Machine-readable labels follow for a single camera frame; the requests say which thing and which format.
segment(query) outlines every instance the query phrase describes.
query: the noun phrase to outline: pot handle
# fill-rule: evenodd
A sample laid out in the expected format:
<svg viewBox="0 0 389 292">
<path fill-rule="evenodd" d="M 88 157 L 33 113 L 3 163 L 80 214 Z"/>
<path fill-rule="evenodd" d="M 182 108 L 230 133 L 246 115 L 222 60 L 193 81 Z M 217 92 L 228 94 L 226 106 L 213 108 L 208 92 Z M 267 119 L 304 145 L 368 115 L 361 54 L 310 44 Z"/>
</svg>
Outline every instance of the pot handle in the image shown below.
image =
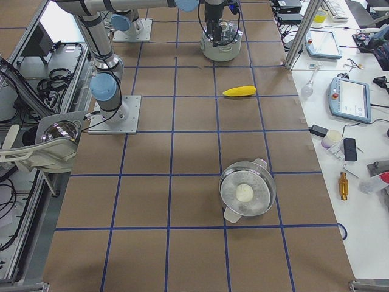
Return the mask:
<svg viewBox="0 0 389 292">
<path fill-rule="evenodd" d="M 257 158 L 254 160 L 254 163 L 258 164 L 259 166 L 262 166 L 264 169 L 267 169 L 267 162 L 261 158 Z"/>
<path fill-rule="evenodd" d="M 241 218 L 241 216 L 227 207 L 224 210 L 224 218 L 231 223 L 236 223 Z"/>
</svg>

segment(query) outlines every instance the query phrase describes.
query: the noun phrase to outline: yellow object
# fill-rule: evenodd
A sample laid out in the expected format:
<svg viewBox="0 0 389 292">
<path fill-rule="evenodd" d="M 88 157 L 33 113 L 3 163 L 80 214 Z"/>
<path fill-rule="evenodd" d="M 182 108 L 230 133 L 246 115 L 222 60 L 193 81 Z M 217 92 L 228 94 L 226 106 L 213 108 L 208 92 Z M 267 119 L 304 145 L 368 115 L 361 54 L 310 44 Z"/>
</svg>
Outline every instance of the yellow object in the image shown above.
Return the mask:
<svg viewBox="0 0 389 292">
<path fill-rule="evenodd" d="M 314 21 L 316 23 L 323 23 L 324 20 L 327 18 L 327 13 L 324 10 L 319 9 L 316 13 L 316 16 L 314 18 Z"/>
<path fill-rule="evenodd" d="M 256 93 L 256 88 L 252 85 L 231 88 L 223 92 L 225 96 L 252 96 Z"/>
<path fill-rule="evenodd" d="M 346 201 L 348 196 L 348 180 L 346 179 L 346 173 L 340 173 L 339 179 L 339 193 L 342 200 Z"/>
</svg>

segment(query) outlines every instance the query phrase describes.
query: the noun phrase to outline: blue joint cap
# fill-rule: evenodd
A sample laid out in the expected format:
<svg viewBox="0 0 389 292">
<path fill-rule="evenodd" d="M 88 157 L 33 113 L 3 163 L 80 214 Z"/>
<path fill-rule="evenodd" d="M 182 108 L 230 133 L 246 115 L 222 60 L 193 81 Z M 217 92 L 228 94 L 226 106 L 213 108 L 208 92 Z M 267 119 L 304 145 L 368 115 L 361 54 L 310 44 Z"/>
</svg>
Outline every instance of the blue joint cap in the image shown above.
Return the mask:
<svg viewBox="0 0 389 292">
<path fill-rule="evenodd" d="M 113 76 L 107 73 L 99 73 L 92 78 L 90 88 L 93 96 L 100 102 L 106 102 L 116 93 L 117 83 Z"/>
<path fill-rule="evenodd" d="M 113 14 L 111 17 L 111 24 L 115 29 L 121 32 L 125 32 L 129 30 L 129 27 L 131 26 L 131 21 L 123 15 Z"/>
<path fill-rule="evenodd" d="M 185 12 L 193 11 L 199 5 L 199 0 L 175 0 L 177 7 Z"/>
</svg>

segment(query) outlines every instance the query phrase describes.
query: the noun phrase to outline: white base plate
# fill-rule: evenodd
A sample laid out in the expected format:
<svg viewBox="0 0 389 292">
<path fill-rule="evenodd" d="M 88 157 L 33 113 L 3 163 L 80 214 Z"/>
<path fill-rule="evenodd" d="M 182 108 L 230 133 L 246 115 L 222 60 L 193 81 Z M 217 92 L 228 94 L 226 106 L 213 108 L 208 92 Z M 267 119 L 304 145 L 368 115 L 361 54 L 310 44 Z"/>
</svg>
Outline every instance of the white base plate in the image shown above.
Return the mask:
<svg viewBox="0 0 389 292">
<path fill-rule="evenodd" d="M 100 114 L 92 116 L 91 126 L 93 128 L 88 129 L 89 134 L 100 134 L 100 135 L 109 135 L 109 134 L 136 134 L 139 120 L 139 109 L 140 109 L 140 100 L 141 96 L 123 96 L 123 103 L 128 106 L 128 117 L 127 119 L 121 121 L 120 123 L 115 123 L 110 125 L 108 123 L 101 123 L 103 118 Z M 94 111 L 99 111 L 100 106 L 96 102 Z"/>
<path fill-rule="evenodd" d="M 116 31 L 114 35 L 114 41 L 118 43 L 135 43 L 138 41 L 149 41 L 151 35 L 151 25 L 153 20 L 150 18 L 141 19 L 143 22 L 143 31 L 136 36 L 129 36 L 121 31 Z"/>
</svg>

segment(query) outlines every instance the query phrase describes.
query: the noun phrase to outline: red cap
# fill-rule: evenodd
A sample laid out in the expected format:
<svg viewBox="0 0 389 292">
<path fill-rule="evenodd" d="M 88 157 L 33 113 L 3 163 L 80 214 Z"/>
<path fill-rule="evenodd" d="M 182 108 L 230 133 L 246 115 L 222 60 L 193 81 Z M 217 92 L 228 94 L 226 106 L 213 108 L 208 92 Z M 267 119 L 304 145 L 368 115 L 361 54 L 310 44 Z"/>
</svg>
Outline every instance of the red cap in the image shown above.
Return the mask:
<svg viewBox="0 0 389 292">
<path fill-rule="evenodd" d="M 389 172 L 381 173 L 379 178 L 382 179 L 385 183 L 389 184 Z"/>
</svg>

